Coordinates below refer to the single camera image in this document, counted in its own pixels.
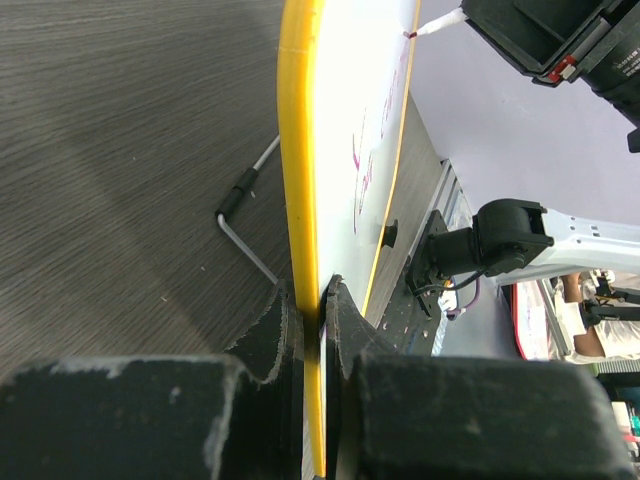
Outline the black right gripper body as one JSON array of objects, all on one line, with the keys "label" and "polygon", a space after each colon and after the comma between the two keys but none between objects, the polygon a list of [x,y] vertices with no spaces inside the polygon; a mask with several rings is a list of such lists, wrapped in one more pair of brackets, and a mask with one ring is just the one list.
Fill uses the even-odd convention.
[{"label": "black right gripper body", "polygon": [[581,19],[551,56],[537,85],[555,88],[579,79],[592,88],[639,86],[639,3],[637,1],[568,1],[581,7]]}]

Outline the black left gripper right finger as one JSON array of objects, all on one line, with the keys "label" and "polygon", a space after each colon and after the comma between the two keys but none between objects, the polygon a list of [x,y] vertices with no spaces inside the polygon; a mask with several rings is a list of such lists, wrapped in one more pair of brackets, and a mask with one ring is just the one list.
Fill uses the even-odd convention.
[{"label": "black left gripper right finger", "polygon": [[584,368],[404,355],[342,278],[325,296],[331,479],[631,479],[611,402]]}]

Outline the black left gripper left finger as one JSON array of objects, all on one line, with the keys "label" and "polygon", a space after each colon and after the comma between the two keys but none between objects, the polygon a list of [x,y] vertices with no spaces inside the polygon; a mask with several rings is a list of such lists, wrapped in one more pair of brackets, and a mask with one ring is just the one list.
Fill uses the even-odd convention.
[{"label": "black left gripper left finger", "polygon": [[297,479],[302,319],[279,283],[212,355],[67,357],[1,385],[5,479]]}]

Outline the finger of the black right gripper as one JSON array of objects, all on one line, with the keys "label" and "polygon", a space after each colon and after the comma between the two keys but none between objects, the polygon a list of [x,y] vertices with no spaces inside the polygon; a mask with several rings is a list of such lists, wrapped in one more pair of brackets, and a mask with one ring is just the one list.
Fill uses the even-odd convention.
[{"label": "finger of the black right gripper", "polygon": [[618,1],[463,1],[466,23],[516,70],[559,80],[613,28]]}]

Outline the pink-capped whiteboard marker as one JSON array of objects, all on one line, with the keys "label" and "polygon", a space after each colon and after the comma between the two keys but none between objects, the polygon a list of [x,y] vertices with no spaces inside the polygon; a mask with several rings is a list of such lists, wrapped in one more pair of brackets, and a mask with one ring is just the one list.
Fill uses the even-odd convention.
[{"label": "pink-capped whiteboard marker", "polygon": [[456,25],[465,22],[468,19],[467,15],[461,8],[456,8],[445,15],[442,15],[434,20],[431,20],[421,27],[411,31],[407,34],[408,39],[414,39],[416,37],[430,35],[452,25]]}]

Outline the orange-framed whiteboard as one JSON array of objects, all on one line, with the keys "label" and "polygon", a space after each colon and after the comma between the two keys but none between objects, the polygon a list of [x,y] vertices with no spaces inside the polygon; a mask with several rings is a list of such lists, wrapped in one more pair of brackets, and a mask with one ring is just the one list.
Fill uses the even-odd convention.
[{"label": "orange-framed whiteboard", "polygon": [[342,277],[369,304],[394,193],[416,1],[288,1],[277,114],[295,302],[303,318],[312,468],[326,478],[323,300]]}]

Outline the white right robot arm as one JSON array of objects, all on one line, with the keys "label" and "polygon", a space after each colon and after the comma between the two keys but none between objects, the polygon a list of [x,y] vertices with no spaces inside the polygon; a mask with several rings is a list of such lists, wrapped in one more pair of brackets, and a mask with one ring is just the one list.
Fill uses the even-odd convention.
[{"label": "white right robot arm", "polygon": [[[537,85],[583,80],[633,125],[639,123],[639,4],[636,1],[464,1],[453,16]],[[597,223],[524,200],[493,200],[471,226],[448,231],[431,213],[406,276],[415,293],[467,274],[517,281],[565,270],[638,270],[639,230]]]}]

